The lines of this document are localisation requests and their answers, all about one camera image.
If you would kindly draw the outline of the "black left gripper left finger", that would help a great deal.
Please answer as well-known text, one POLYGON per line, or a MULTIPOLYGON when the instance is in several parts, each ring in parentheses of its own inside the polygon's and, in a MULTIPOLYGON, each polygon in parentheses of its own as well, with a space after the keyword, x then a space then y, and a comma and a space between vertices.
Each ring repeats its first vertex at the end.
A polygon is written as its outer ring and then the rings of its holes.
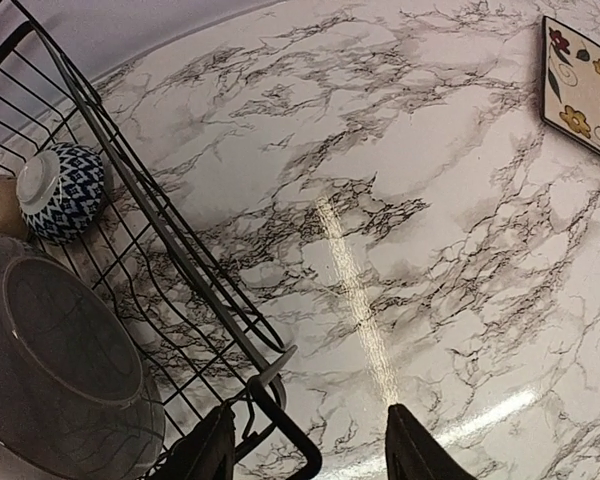
POLYGON ((172 453, 173 479, 232 479, 235 425, 231 407, 214 407, 172 453))

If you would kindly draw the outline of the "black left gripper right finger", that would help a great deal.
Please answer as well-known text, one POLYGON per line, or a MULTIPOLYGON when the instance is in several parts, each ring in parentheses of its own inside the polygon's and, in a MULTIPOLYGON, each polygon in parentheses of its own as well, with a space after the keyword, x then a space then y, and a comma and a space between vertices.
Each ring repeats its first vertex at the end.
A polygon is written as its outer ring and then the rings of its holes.
POLYGON ((388 408, 385 459, 389 480, 473 480, 403 404, 388 408))

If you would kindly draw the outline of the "grey patterned round plate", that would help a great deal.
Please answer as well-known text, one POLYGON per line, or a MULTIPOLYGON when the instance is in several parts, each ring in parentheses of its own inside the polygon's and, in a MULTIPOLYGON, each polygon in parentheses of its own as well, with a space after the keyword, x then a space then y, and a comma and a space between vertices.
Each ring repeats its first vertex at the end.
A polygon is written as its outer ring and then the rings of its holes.
POLYGON ((137 479, 165 430, 118 318, 58 261, 0 234, 0 479, 137 479))

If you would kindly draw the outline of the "square floral plate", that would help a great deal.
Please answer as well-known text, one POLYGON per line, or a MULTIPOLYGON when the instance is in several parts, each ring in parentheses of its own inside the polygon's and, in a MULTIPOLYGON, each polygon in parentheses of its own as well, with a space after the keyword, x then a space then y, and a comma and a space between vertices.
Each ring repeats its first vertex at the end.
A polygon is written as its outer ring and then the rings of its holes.
POLYGON ((549 16, 541 29, 540 117, 600 155, 600 45, 549 16))

